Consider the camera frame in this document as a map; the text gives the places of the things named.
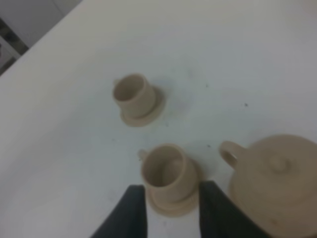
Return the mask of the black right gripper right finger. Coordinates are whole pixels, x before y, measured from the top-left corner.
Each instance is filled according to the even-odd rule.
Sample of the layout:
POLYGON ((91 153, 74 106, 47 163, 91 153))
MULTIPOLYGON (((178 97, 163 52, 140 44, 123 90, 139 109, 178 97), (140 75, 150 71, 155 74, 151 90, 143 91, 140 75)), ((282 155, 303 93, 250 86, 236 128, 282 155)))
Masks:
POLYGON ((269 237, 213 181, 199 184, 199 217, 202 238, 269 237))

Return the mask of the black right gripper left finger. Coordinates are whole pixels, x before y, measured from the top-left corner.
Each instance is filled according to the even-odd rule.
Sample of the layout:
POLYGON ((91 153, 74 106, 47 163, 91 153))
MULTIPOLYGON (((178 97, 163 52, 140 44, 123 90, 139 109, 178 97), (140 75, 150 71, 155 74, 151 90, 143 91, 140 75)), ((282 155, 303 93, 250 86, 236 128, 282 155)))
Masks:
POLYGON ((93 238, 146 238, 148 221, 145 188, 131 185, 112 212, 92 234, 93 238))

